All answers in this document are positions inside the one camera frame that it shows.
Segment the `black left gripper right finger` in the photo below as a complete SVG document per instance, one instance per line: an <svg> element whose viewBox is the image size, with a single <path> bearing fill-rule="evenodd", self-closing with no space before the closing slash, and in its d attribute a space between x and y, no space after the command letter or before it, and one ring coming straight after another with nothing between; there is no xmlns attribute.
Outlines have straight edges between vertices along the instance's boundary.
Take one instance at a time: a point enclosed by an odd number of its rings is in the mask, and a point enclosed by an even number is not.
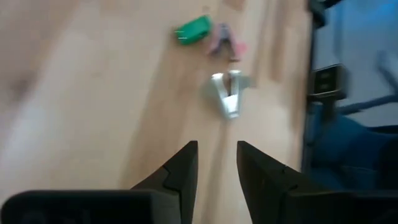
<svg viewBox="0 0 398 224"><path fill-rule="evenodd" d="M253 223L321 223L324 188L246 141L237 143L241 188Z"/></svg>

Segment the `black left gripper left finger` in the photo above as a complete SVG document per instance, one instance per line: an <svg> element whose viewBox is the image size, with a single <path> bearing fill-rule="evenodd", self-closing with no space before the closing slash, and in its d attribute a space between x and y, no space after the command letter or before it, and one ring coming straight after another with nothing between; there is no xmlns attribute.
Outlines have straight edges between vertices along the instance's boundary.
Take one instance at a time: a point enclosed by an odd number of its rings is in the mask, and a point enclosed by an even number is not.
<svg viewBox="0 0 398 224"><path fill-rule="evenodd" d="M131 189L149 193L155 223L189 224L198 182L198 142L189 141L167 162Z"/></svg>

